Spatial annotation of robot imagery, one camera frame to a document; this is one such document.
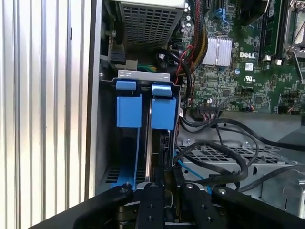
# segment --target green circuit board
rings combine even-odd
[[[209,36],[222,35],[233,40],[231,65],[199,66],[195,71],[194,98],[189,106],[197,108],[206,103],[218,106],[228,97],[239,96],[253,104],[255,112],[286,114],[290,107],[305,102],[305,85],[300,83],[292,63],[283,61],[277,65],[276,60],[259,61],[263,19],[249,26],[239,26],[236,16],[238,1],[225,1],[224,7],[228,23],[215,18],[213,10],[205,18]],[[277,14],[276,7],[273,9],[274,15]],[[183,16],[186,27],[182,39],[185,46],[192,41],[194,30],[190,17],[187,19],[188,13]],[[248,53],[250,58],[241,57],[241,52]],[[236,99],[227,105],[226,110],[242,111],[246,107],[247,103]],[[304,113],[305,110],[297,108],[293,114]]]

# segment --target metal mesh grille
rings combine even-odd
[[[128,47],[152,50],[160,48],[169,40],[182,10],[135,6],[121,3],[122,18],[125,22]]]
[[[238,153],[243,159],[249,161],[255,154],[255,148],[241,148],[241,147],[229,147],[231,150]],[[296,164],[294,161],[291,161],[285,157],[282,157],[277,154],[279,148],[275,147],[266,147],[259,149],[259,156],[257,157],[254,163],[263,163],[263,164],[277,164],[277,165],[287,165],[287,164]],[[189,154],[190,157],[203,161],[203,162],[225,162],[225,163],[235,163],[229,156],[224,155],[217,150],[214,150],[207,146],[198,147],[193,150],[192,154]]]

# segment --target heatsink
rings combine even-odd
[[[228,37],[209,37],[209,45],[203,60],[205,65],[231,65],[232,39]]]
[[[154,50],[165,46],[185,8],[185,0],[118,1],[128,49]]]

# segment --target motherboard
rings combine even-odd
[[[221,1],[221,7],[217,5],[219,1],[209,2],[210,10],[205,16],[209,48],[203,64],[194,73],[194,94],[189,107],[217,107],[236,96],[226,110],[247,111],[250,103],[255,112],[303,115],[302,107],[291,108],[305,102],[305,84],[292,61],[274,57],[281,42],[282,1],[270,0],[264,16],[249,25],[240,23],[238,0]],[[192,42],[194,32],[191,13],[190,8],[186,9],[182,19],[181,39],[185,47]],[[213,60],[213,48],[221,44],[224,52]],[[305,63],[299,65],[305,71]]]

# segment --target black wire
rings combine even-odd
[[[251,184],[241,187],[239,189],[239,191],[246,192],[246,191],[252,190],[252,189],[256,188],[257,186],[261,185],[262,183],[264,183],[265,181],[272,179],[281,173],[284,173],[284,172],[287,172],[287,171],[290,171],[293,169],[298,170],[299,172],[305,172],[305,165],[287,166],[287,167],[279,168],[277,170],[272,171],[271,173],[268,173],[267,175],[263,176],[262,178],[252,182]]]
[[[180,146],[177,143],[177,138],[175,139],[175,144],[176,144],[176,147],[177,147],[178,151],[181,152],[182,149],[180,148]],[[214,171],[216,173],[219,173],[221,175],[233,175],[233,173],[231,173],[229,170],[226,170],[225,168],[222,168],[220,166],[216,166],[216,165],[213,165],[213,164],[208,164],[206,162],[198,161],[198,160],[196,160],[196,159],[194,159],[190,156],[187,156],[187,155],[185,155],[185,158],[188,159],[190,162],[193,162],[195,165],[198,165],[202,168],[209,169],[209,170]],[[235,183],[235,186],[236,186],[236,190],[238,190],[240,188],[240,182]]]
[[[252,165],[255,160],[257,159],[258,157],[258,154],[259,154],[259,146],[258,146],[258,142],[256,141],[256,139],[254,137],[252,137],[251,135],[245,133],[245,132],[242,132],[242,131],[238,131],[238,130],[232,130],[232,129],[228,129],[228,128],[222,128],[222,127],[219,127],[218,128],[219,130],[223,130],[223,131],[229,131],[229,132],[235,132],[235,133],[239,133],[241,135],[245,135],[247,136],[248,138],[250,138],[252,141],[254,141],[255,143],[255,146],[256,146],[256,150],[255,150],[255,154],[254,156],[251,158],[251,160],[249,161],[249,163],[247,164],[247,167],[250,167],[250,165]]]
[[[240,123],[236,120],[229,119],[229,118],[216,119],[216,120],[211,121],[210,123],[206,124],[205,126],[201,127],[199,130],[189,131],[189,133],[192,133],[192,134],[202,133],[204,130],[206,130],[206,129],[208,129],[208,128],[210,128],[210,127],[212,127],[212,126],[214,126],[218,123],[227,123],[227,124],[236,125],[239,128],[243,129],[248,134],[252,135],[257,140],[261,141],[262,143],[265,143],[266,145],[305,152],[305,146],[296,145],[296,144],[289,144],[289,143],[273,142],[273,141],[267,140],[267,139],[263,138],[262,136],[260,136],[258,133],[254,132],[252,129],[250,129],[246,125],[244,125],[244,124],[242,124],[242,123]]]
[[[231,96],[227,99],[225,99],[224,101],[221,102],[221,104],[219,105],[218,109],[217,109],[217,112],[216,112],[216,116],[215,116],[215,119],[219,118],[220,117],[220,114],[225,106],[225,104],[232,100],[232,99],[239,99],[239,100],[242,100],[244,101],[245,103],[248,104],[248,106],[252,106],[247,100],[245,100],[244,98],[241,98],[239,96]],[[203,122],[190,122],[190,121],[187,121],[185,118],[182,119],[182,121],[189,127],[193,127],[193,128],[199,128],[199,127],[202,127],[204,128],[204,126],[208,123],[207,121],[203,121]],[[196,130],[196,131],[189,131],[187,129],[185,129],[186,131],[188,131],[189,133],[192,133],[192,134],[199,134],[201,133],[201,129],[199,130]]]
[[[223,139],[222,139],[222,137],[221,137],[221,135],[220,135],[220,131],[219,131],[219,126],[218,126],[218,125],[216,125],[216,131],[217,131],[217,135],[218,135],[220,144],[223,146],[224,143],[223,143]]]
[[[236,173],[236,174],[230,174],[230,175],[215,176],[215,177],[210,177],[210,178],[207,178],[207,179],[204,179],[204,180],[197,180],[197,181],[192,181],[192,182],[201,184],[203,186],[207,186],[207,185],[212,186],[212,185],[217,185],[217,184],[238,183],[242,180],[245,180],[248,177],[247,165],[245,163],[245,160],[243,160],[240,157],[240,155],[238,155],[233,150],[231,150],[227,147],[224,147],[222,145],[212,143],[212,142],[209,142],[209,141],[201,140],[201,141],[198,141],[198,142],[195,142],[195,143],[191,144],[190,146],[185,148],[183,151],[181,151],[177,156],[175,156],[174,163],[177,163],[178,160],[181,159],[181,157],[184,157],[188,153],[192,152],[192,150],[194,150],[196,147],[202,146],[202,145],[207,145],[208,147],[210,147],[212,149],[215,149],[215,150],[217,150],[221,153],[224,153],[224,154],[230,156],[240,166],[241,171],[240,171],[239,174]]]
[[[184,61],[180,61],[180,58],[176,56],[174,53],[170,52],[169,50],[166,49],[157,49],[156,50],[157,55],[158,54],[163,54],[165,56],[168,56],[172,58],[174,61],[177,63],[180,63],[181,68],[184,70],[185,75],[186,75],[186,92],[185,92],[185,99],[191,98],[191,91],[192,91],[192,76],[191,76],[191,71],[190,68],[186,65]]]

